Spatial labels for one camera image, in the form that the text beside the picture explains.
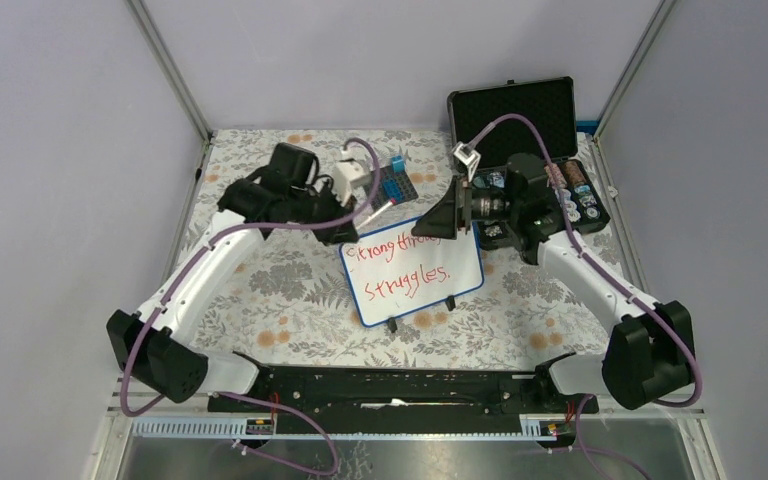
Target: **open case lid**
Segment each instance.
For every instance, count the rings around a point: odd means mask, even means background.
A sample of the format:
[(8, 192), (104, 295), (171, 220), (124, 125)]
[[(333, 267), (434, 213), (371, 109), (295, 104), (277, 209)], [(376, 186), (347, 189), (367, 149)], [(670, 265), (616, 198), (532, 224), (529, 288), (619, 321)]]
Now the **open case lid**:
[[(468, 142), (501, 115), (519, 113), (537, 127), (553, 159), (578, 152), (570, 77), (452, 92), (448, 104), (454, 142)], [(528, 127), (517, 121), (499, 124), (476, 150), (481, 153), (479, 169), (503, 167), (515, 153), (542, 158), (537, 140)]]

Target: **floral tablecloth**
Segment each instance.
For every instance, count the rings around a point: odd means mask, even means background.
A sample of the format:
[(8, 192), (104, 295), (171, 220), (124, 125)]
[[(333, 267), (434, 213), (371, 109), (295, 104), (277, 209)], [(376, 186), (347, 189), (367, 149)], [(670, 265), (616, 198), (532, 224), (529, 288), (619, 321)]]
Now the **floral tablecloth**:
[[(213, 142), (186, 248), (207, 226), (224, 189), (266, 164), (276, 143), (314, 151), (327, 173), (351, 136), (368, 140), (382, 159), (402, 154), (419, 194), (364, 231), (418, 216), (445, 192), (452, 165), (450, 137), (443, 132), (222, 130)], [(362, 150), (358, 158), (365, 158)], [(595, 179), (583, 135), (577, 158)], [(620, 271), (610, 228), (585, 239)], [(559, 281), (523, 264), (512, 249), (482, 257), (484, 286), (458, 297), (454, 311), (443, 304), (429, 307), (402, 318), (390, 333), (383, 325), (361, 326), (337, 247), (320, 245), (309, 232), (276, 231), (219, 290), (193, 345), (244, 352), (264, 363), (482, 369), (530, 369), (571, 350), (604, 351), (607, 334)]]

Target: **white wall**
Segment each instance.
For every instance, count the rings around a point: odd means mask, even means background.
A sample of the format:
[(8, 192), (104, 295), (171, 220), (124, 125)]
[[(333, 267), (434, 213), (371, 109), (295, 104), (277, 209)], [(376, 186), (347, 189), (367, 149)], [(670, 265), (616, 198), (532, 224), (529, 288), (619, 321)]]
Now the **white wall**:
[(768, 2), (679, 2), (603, 140), (652, 290), (693, 315), (728, 478), (768, 478)]
[(123, 1), (0, 0), (0, 479), (79, 477), (198, 143)]
[(147, 0), (214, 128), (438, 128), (453, 90), (564, 75), (595, 120), (659, 0)]

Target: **red wire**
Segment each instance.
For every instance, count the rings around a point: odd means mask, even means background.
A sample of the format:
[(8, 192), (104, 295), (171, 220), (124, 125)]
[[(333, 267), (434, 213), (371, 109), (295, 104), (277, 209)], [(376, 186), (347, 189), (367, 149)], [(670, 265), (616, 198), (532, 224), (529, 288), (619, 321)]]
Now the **red wire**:
[[(269, 401), (272, 403), (281, 403), (281, 397), (278, 395), (278, 392), (273, 392), (269, 394)], [(275, 430), (275, 412), (277, 410), (275, 407), (272, 407), (269, 411), (269, 421), (272, 422), (272, 430)]]
[(567, 416), (564, 418), (564, 425), (572, 420), (573, 415), (575, 415), (575, 402), (567, 402)]

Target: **blue breadboard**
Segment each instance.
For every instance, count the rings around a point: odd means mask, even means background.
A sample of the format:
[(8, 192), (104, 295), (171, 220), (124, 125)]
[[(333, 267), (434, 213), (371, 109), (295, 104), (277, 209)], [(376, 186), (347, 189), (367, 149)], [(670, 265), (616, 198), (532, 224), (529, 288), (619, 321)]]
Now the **blue breadboard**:
[[(366, 194), (369, 195), (369, 186), (363, 187)], [(410, 202), (416, 200), (419, 195), (416, 193), (416, 189), (413, 188), (413, 183), (410, 181), (410, 177), (404, 171), (395, 172), (393, 165), (387, 165), (381, 168), (381, 188), (378, 189), (378, 194), (372, 200), (372, 208), (378, 210), (390, 199), (396, 201), (396, 205), (404, 202)]]

